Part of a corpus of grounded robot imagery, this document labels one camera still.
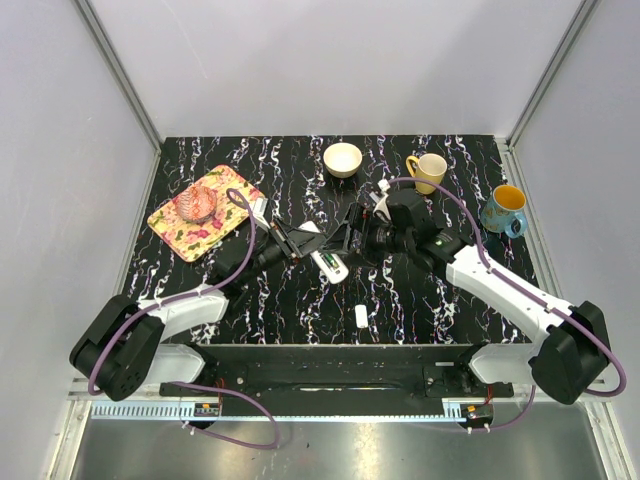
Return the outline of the green battery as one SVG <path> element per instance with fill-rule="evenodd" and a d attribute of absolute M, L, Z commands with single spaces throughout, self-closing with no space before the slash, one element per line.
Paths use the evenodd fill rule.
<path fill-rule="evenodd" d="M 330 265 L 332 268 L 336 268 L 337 267 L 337 263 L 334 259 L 334 257 L 332 255 L 326 254 L 324 256 L 324 260 L 326 261 L 326 263 L 328 265 Z"/>

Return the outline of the white remote control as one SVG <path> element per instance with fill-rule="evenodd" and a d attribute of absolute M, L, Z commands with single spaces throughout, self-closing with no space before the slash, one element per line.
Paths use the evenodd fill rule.
<path fill-rule="evenodd" d="M 344 281 L 348 276 L 349 269 L 337 254 L 318 250 L 319 238 L 316 237 L 316 234 L 319 234 L 320 231 L 315 223 L 307 221 L 299 228 L 304 232 L 312 233 L 312 238 L 303 243 L 301 251 L 311 257 L 330 284 L 339 284 Z"/>

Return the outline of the white remote battery cover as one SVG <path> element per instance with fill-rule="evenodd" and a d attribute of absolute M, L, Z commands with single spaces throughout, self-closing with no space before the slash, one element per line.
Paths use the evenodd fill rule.
<path fill-rule="evenodd" d="M 366 329 L 369 325 L 368 323 L 368 312 L 367 308 L 363 304 L 358 304 L 354 307 L 355 314 L 355 323 L 358 329 Z"/>

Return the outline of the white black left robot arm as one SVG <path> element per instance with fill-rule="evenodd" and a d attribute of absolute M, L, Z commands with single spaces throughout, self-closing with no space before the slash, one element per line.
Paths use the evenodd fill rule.
<path fill-rule="evenodd" d="M 89 381 L 88 393 L 113 401 L 148 384 L 182 382 L 195 395 L 213 390 L 215 369 L 195 346 L 165 341 L 193 327 L 217 323 L 256 275 L 286 260 L 321 249 L 326 236 L 306 223 L 272 223 L 253 229 L 249 243 L 229 240 L 221 250 L 211 284 L 158 300 L 136 302 L 120 294 L 107 301 L 70 353 L 71 365 Z"/>

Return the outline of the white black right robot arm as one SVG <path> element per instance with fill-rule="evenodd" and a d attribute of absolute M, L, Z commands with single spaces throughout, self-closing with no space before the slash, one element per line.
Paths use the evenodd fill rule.
<path fill-rule="evenodd" d="M 558 299 L 489 259 L 476 242 L 437 225 L 411 190 L 387 195 L 375 210 L 352 204 L 322 248 L 373 266 L 403 254 L 480 299 L 526 335 L 526 344 L 471 348 L 454 373 L 465 395 L 476 396 L 493 383 L 530 384 L 571 405 L 611 362 L 599 307 Z"/>

